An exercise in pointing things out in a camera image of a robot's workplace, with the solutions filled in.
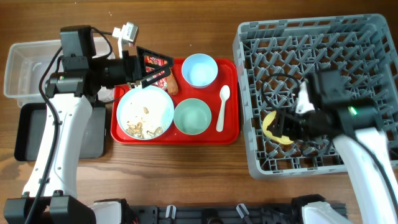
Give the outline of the white plastic spoon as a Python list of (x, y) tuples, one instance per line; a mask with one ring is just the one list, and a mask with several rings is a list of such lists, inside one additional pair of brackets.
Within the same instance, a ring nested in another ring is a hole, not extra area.
[(228, 85), (224, 85), (220, 90), (221, 106), (216, 124), (216, 130), (222, 132), (224, 127), (226, 101), (230, 98), (231, 90)]

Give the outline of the grey dishwasher rack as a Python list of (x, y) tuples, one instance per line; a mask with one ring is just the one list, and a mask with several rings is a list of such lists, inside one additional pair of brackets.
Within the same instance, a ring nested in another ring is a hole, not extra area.
[(295, 106), (296, 81), (338, 70), (354, 98), (372, 98), (397, 167), (397, 50), (380, 14), (243, 22), (233, 42), (250, 175), (255, 179), (344, 172), (327, 139), (282, 145), (262, 132), (273, 107)]

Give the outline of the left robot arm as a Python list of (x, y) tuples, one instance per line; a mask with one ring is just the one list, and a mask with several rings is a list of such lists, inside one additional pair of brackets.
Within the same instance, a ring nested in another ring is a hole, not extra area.
[(125, 199), (85, 205), (77, 198), (76, 172), (83, 135), (101, 88), (152, 86), (170, 75), (172, 57), (142, 47), (135, 55), (98, 56), (89, 25), (64, 27), (61, 46), (39, 81), (47, 107), (34, 170), (19, 198), (4, 207), (9, 223), (138, 223)]

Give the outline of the red serving tray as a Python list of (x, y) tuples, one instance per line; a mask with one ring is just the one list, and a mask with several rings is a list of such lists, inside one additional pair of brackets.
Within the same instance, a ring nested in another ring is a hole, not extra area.
[[(128, 136), (117, 122), (117, 107), (120, 100), (113, 103), (110, 134), (113, 139), (121, 144), (150, 144), (150, 145), (214, 145), (231, 144), (239, 135), (239, 96), (236, 66), (224, 58), (215, 60), (218, 66), (218, 76), (208, 87), (197, 89), (190, 86), (182, 77), (182, 64), (184, 59), (176, 58), (172, 73), (178, 84), (178, 93), (171, 97), (177, 105), (187, 98), (198, 98), (204, 101), (211, 110), (212, 120), (206, 131), (198, 135), (187, 135), (172, 124), (161, 136), (152, 140), (137, 140)], [(216, 130), (219, 110), (221, 106), (220, 90), (223, 86), (229, 86), (230, 97), (226, 101), (224, 127), (221, 132)]]

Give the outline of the green bowl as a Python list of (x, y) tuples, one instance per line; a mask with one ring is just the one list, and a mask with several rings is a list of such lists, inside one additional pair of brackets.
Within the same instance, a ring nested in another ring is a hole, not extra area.
[(174, 124), (184, 134), (193, 136), (205, 132), (211, 120), (210, 107), (197, 98), (183, 100), (175, 108)]

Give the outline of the clear plastic bin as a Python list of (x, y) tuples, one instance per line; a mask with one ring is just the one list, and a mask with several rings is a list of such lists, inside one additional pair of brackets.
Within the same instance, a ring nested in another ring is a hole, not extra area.
[(4, 96), (15, 99), (20, 107), (42, 103), (39, 81), (60, 47), (60, 40), (11, 45), (4, 73)]

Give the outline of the light blue bowl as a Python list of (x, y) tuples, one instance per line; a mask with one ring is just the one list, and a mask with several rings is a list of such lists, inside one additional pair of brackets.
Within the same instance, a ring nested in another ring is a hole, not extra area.
[(193, 54), (182, 63), (182, 77), (194, 88), (206, 88), (218, 75), (218, 65), (207, 54)]

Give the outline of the black tray bin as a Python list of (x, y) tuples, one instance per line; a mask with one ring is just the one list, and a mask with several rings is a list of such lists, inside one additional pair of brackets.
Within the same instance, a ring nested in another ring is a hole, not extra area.
[[(45, 103), (28, 103), (21, 108), (14, 157), (18, 161), (35, 161), (44, 133)], [(95, 107), (85, 129), (80, 159), (95, 159), (106, 148), (106, 108)]]

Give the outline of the orange carrot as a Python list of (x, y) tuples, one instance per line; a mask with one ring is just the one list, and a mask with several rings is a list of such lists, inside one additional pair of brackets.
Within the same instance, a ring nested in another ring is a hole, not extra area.
[(166, 77), (167, 91), (170, 95), (176, 95), (178, 93), (177, 81), (171, 72), (169, 76)]

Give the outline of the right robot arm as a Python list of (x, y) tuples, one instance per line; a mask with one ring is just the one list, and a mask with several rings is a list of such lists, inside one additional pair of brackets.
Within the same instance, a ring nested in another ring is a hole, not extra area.
[(364, 223), (397, 223), (397, 180), (377, 104), (353, 99), (337, 70), (304, 78), (293, 109), (274, 108), (265, 135), (278, 142), (326, 136), (343, 160)]

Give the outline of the light blue plate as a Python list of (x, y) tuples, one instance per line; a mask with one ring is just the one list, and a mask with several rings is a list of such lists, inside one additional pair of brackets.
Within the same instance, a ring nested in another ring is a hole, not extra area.
[(127, 91), (116, 107), (116, 120), (127, 136), (148, 141), (163, 135), (174, 119), (170, 95), (156, 86)]

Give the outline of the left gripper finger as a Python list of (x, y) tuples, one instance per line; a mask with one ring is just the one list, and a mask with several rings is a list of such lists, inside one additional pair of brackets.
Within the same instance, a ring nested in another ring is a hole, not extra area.
[(137, 59), (141, 67), (172, 67), (174, 59), (172, 57), (153, 52), (143, 47), (137, 46)]
[(167, 88), (166, 77), (171, 73), (170, 67), (144, 67), (144, 70), (138, 71), (141, 77), (136, 80), (127, 81), (129, 88), (146, 88), (148, 86), (156, 86), (162, 90)]

